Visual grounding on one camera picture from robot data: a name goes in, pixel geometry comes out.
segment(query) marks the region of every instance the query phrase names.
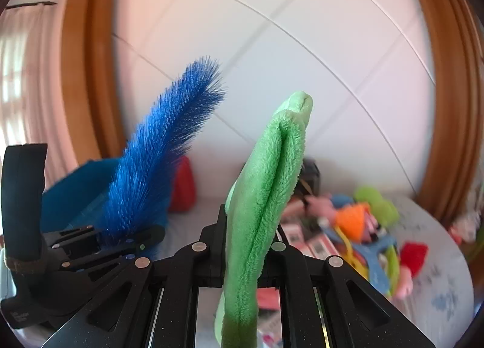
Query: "barcode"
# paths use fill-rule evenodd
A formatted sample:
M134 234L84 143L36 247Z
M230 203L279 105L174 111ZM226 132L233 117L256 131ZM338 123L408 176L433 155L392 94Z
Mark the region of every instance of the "barcode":
M324 253L324 247L321 245L321 243L314 243L313 248L318 254Z
M289 235L288 237L289 243L296 243L300 242L299 235Z

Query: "wooden frame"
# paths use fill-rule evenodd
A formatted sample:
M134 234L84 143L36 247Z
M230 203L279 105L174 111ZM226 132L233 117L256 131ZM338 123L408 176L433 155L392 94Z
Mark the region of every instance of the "wooden frame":
M117 157L125 138L115 88L114 0L67 0L61 46L62 93L77 162Z
M462 211L479 162L480 41L466 0L420 0L436 72L432 147L417 202L442 225Z

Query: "curtain rod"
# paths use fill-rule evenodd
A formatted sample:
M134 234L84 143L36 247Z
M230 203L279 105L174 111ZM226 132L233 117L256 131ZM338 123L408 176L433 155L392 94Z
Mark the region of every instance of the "curtain rod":
M18 8L18 7L28 7L31 5L37 5L37 4L44 4L44 5L54 5L57 3L54 2L32 2L32 3L22 3L22 4L15 4L15 5L8 5L5 7L6 10L10 10L12 8Z

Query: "white wall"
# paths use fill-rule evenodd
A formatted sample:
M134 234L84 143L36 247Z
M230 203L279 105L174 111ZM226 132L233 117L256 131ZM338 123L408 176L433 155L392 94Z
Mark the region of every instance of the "white wall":
M188 62L221 62L227 98L190 152L202 196L225 196L300 89L314 99L306 151L324 189L420 187L434 69L418 0L117 0L114 31L127 135Z

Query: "green fuzzy fabric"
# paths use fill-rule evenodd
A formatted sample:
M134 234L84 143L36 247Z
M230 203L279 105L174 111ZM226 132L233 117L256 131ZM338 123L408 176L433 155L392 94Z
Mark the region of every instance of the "green fuzzy fabric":
M257 346L257 278L301 171L312 107L301 91L279 107L228 195L227 267L215 320L223 348Z

